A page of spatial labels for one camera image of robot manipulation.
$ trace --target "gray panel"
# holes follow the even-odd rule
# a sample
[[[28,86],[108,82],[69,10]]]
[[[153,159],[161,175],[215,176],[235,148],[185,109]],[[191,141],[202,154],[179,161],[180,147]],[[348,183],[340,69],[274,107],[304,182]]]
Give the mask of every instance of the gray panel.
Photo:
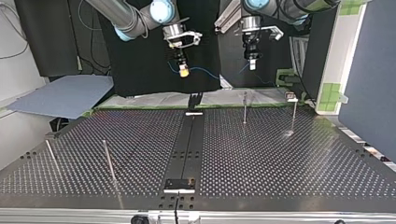
[[[396,14],[394,0],[367,5],[339,119],[396,161]]]
[[[111,77],[61,77],[22,96],[7,108],[55,118],[78,119],[94,107],[112,87]]]
[[[168,163],[182,123],[179,110],[97,112],[52,143],[56,161],[39,148],[2,171],[0,206],[158,209],[170,203],[160,208],[173,208],[168,197],[162,199],[163,186],[172,176]]]
[[[202,155],[186,164],[202,211],[396,212],[396,174],[323,117],[299,108],[205,111]],[[199,136],[199,128],[192,130]]]

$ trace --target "robotic arm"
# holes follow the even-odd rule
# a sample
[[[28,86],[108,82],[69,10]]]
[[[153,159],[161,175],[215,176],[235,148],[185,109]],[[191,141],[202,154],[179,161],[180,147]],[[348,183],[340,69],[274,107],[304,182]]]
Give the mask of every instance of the robotic arm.
[[[262,30],[270,31],[270,39],[279,40],[283,32],[276,26],[262,26],[265,17],[274,17],[291,25],[303,23],[310,13],[336,7],[340,0],[232,0],[215,22],[216,32],[225,34],[236,22],[242,30],[244,58],[250,70],[256,69]]]
[[[174,59],[179,66],[181,77],[190,73],[184,48],[199,45],[202,34],[186,31],[178,15],[177,0],[153,0],[152,3],[138,10],[125,0],[86,0],[114,25],[117,35],[123,41],[130,41],[149,36],[149,30],[163,25],[164,40],[174,50]],[[192,36],[192,42],[186,43],[184,37]]]

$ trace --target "white wall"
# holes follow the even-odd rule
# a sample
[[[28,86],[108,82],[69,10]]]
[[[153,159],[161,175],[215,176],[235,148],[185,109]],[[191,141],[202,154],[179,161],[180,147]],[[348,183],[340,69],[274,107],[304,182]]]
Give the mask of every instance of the white wall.
[[[366,5],[363,5],[357,15],[337,16],[323,77],[320,83],[317,105],[320,103],[324,83],[341,84],[340,93],[344,94],[359,34],[361,32],[361,23],[364,18],[365,9]],[[318,108],[317,112],[320,115],[338,115],[340,106],[341,103],[338,103],[336,110],[333,112],[319,111]]]
[[[14,8],[13,0],[0,0]],[[20,28],[18,20],[6,9],[13,23]],[[12,26],[0,13],[0,58],[20,52],[26,42],[18,36]],[[45,84],[44,78],[38,74],[35,60],[30,49],[22,55],[0,60],[0,102],[15,95],[20,95]]]
[[[13,0],[0,0],[15,8]],[[18,28],[19,21],[5,12]],[[0,12],[0,58],[24,49],[26,42],[18,36]],[[32,52],[0,60],[0,170],[21,154],[39,145],[50,131],[49,117],[28,115],[4,109],[16,98],[45,85],[35,66]]]

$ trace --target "green tape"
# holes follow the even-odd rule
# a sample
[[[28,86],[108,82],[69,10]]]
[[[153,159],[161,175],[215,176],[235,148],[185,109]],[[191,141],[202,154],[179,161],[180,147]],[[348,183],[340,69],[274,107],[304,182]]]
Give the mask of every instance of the green tape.
[[[134,110],[160,110],[160,109],[187,109],[186,105],[103,105],[96,107],[95,110],[109,110],[109,109],[134,109]]]
[[[358,15],[361,6],[364,4],[363,0],[348,0],[341,2],[340,16]]]
[[[283,107],[288,105],[293,105],[294,103],[274,103],[274,104],[252,104],[248,105],[248,107],[252,108],[260,108],[260,107]],[[243,105],[198,105],[196,108],[198,109],[210,109],[210,108],[240,108],[244,107]]]
[[[339,83],[323,83],[318,110],[335,111],[341,95],[340,90],[341,84]]]
[[[82,116],[83,118],[89,118],[90,116],[92,116],[93,112],[94,112],[93,109],[87,110],[87,111],[85,111],[81,116]]]

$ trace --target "vertical post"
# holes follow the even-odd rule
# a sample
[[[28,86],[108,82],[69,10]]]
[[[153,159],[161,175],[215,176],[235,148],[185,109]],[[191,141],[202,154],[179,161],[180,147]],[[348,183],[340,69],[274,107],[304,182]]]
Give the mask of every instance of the vertical post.
[[[295,119],[296,119],[297,103],[298,103],[297,101],[296,101],[296,102],[294,102],[293,120],[295,120]]]
[[[248,93],[244,93],[244,124],[247,123],[248,116]]]
[[[52,147],[51,147],[50,141],[48,139],[46,140],[46,144],[47,144],[47,148],[49,149],[50,156],[52,157],[53,160],[56,160],[55,154],[53,154]]]
[[[105,148],[105,153],[107,156],[107,162],[108,162],[108,167],[110,168],[110,173],[113,176],[113,180],[117,181],[116,174],[114,173],[114,169],[113,169],[113,162],[111,161],[110,152],[108,151],[107,141],[103,140],[102,142],[103,142],[103,147]]]

